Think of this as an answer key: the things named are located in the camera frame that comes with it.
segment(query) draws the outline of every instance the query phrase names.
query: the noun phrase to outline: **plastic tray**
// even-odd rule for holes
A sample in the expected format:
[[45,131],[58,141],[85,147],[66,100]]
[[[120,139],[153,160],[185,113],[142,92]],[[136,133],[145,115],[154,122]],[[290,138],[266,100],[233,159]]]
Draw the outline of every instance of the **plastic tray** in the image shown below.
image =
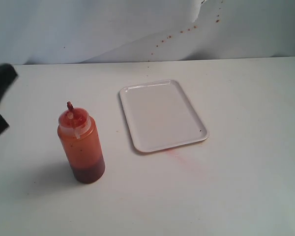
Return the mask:
[[124,87],[119,94],[138,151],[153,152],[208,138],[207,129],[175,80]]

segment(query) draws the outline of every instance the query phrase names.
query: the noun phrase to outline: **white backdrop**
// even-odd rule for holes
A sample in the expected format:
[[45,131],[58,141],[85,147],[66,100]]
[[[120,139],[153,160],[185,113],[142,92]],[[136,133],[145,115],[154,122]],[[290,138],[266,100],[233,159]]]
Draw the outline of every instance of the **white backdrop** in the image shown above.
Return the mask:
[[295,0],[201,2],[0,0],[0,62],[295,56]]

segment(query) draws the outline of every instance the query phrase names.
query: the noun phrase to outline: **bottle cap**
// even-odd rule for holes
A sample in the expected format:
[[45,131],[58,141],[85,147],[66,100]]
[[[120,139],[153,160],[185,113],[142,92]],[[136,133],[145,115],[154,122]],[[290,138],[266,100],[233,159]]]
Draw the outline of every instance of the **bottle cap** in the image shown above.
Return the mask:
[[79,139],[91,126],[89,114],[83,108],[73,108],[71,102],[67,102],[67,107],[68,110],[58,119],[60,130],[67,136]]

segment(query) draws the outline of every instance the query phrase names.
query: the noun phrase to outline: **red sauce bottle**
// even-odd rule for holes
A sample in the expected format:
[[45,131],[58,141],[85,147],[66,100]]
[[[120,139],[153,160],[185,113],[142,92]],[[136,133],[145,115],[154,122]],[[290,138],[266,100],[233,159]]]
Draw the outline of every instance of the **red sauce bottle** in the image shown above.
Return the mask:
[[82,108],[73,108],[59,117],[58,136],[69,160],[74,177],[82,183],[93,183],[104,174],[105,163],[95,121]]

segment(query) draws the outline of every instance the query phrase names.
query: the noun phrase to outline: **white table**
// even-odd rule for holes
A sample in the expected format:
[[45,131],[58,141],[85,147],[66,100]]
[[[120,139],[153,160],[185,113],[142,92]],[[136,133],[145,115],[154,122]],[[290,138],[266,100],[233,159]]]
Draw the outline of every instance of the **white table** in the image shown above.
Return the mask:
[[[0,236],[295,236],[295,58],[20,65],[0,114]],[[118,91],[175,79],[210,131],[140,155]],[[106,172],[75,181],[66,102],[95,118]]]

